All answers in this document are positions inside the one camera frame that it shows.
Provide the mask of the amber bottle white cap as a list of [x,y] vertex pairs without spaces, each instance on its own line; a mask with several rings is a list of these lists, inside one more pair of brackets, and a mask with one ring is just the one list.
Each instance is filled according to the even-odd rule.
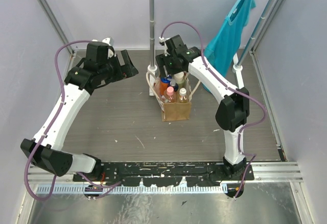
[[189,99],[187,96],[187,90],[185,88],[181,88],[179,90],[178,102],[179,103],[188,103],[189,102]]

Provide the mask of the orange bottle blue cap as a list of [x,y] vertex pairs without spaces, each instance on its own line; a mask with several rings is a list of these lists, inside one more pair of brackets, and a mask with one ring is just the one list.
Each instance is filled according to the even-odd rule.
[[159,93],[160,96],[164,95],[165,90],[169,87],[171,82],[172,76],[168,75],[166,77],[160,77],[160,83],[159,83]]

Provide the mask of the green bottle cream cap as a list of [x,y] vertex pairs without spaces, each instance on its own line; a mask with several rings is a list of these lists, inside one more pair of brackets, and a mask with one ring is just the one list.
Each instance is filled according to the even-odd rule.
[[174,74],[173,79],[176,81],[176,84],[178,85],[179,89],[185,87],[185,74],[184,74],[184,72],[179,72],[177,74]]

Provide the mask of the blue pump bottle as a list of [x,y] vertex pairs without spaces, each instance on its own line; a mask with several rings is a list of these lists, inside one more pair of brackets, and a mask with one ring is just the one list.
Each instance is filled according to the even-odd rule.
[[174,79],[172,79],[169,83],[169,86],[173,87],[174,92],[178,91],[178,84],[176,83],[176,81]]

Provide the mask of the white metal clothes rack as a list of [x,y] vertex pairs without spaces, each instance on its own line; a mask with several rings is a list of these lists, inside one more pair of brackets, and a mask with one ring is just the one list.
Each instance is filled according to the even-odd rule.
[[[233,64],[234,66],[232,67],[237,82],[238,84],[242,84],[243,83],[243,79],[242,79],[242,63],[243,60],[245,58],[245,56],[247,55],[248,52],[252,51],[252,47],[254,45],[255,39],[256,37],[260,34],[260,30],[263,26],[263,24],[265,23],[266,18],[268,17],[268,14],[270,12],[270,10],[274,7],[276,0],[268,0],[268,2],[265,5],[265,8],[260,16],[260,18],[258,19],[255,28],[251,34],[251,36],[249,37],[249,40],[245,46],[245,49],[241,55],[240,58],[237,58]],[[150,28],[150,33],[149,33],[149,40],[150,40],[150,64],[148,66],[148,71],[150,71],[151,74],[154,74],[155,71],[157,70],[157,65],[155,64],[155,0],[149,0],[149,28]]]

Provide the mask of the brown canvas tote bag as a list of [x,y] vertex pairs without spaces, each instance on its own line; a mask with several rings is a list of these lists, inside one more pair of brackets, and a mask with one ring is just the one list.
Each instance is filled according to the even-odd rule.
[[148,65],[147,72],[146,72],[146,81],[149,86],[149,95],[154,96],[160,106],[162,121],[172,122],[172,121],[188,120],[190,118],[191,107],[192,107],[191,104],[192,95],[195,93],[201,82],[198,81],[195,87],[192,89],[190,81],[188,79],[188,74],[186,74],[186,91],[189,94],[188,103],[178,103],[178,102],[164,103],[163,99],[159,95],[160,79],[155,76],[157,72],[158,72],[157,66],[151,67],[150,65]]

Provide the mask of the teal t-shirt on hanger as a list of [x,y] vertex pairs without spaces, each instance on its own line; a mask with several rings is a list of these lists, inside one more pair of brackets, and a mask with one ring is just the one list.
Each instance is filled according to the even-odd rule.
[[218,34],[204,50],[204,56],[223,77],[241,44],[242,31],[247,26],[255,0],[237,0],[226,15]]

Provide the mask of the pink cap clear bottle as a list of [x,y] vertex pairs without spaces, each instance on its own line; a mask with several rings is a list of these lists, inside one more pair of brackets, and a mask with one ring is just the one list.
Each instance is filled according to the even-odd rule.
[[177,96],[174,91],[174,88],[172,86],[169,86],[165,92],[164,92],[164,103],[176,103],[177,102]]

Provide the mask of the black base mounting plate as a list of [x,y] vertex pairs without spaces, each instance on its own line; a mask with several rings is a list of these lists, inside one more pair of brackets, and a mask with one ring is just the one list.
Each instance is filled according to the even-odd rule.
[[244,171],[227,175],[221,162],[107,162],[101,166],[97,179],[106,185],[121,182],[123,186],[157,187],[178,186],[186,181],[187,187],[219,186],[222,181],[240,181]]

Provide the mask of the aluminium frame rail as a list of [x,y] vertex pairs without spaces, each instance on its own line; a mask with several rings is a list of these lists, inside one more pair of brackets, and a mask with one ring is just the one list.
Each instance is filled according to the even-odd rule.
[[241,182],[302,182],[295,162],[253,162],[246,171],[226,176],[220,162],[111,162],[94,183],[120,186],[114,193],[232,193]]

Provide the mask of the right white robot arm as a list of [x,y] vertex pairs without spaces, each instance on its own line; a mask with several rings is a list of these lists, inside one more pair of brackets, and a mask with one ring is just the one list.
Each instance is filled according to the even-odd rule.
[[160,73],[169,75],[181,72],[196,77],[211,92],[219,106],[215,119],[224,131],[225,153],[223,170],[230,180],[236,180],[246,167],[243,154],[243,132],[249,116],[249,91],[237,88],[227,81],[203,56],[197,47],[188,48],[180,35],[160,37],[164,53],[156,56]]

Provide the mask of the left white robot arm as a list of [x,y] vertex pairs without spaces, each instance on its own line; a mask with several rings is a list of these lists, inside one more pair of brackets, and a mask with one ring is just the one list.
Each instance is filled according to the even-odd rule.
[[108,43],[88,43],[86,56],[67,73],[62,94],[44,125],[33,139],[24,139],[20,145],[28,158],[28,166],[36,166],[58,177],[68,172],[82,172],[90,181],[101,178],[100,159],[64,152],[62,148],[74,119],[95,90],[138,74],[127,50],[122,50],[121,55],[124,64],[120,64],[114,48]]

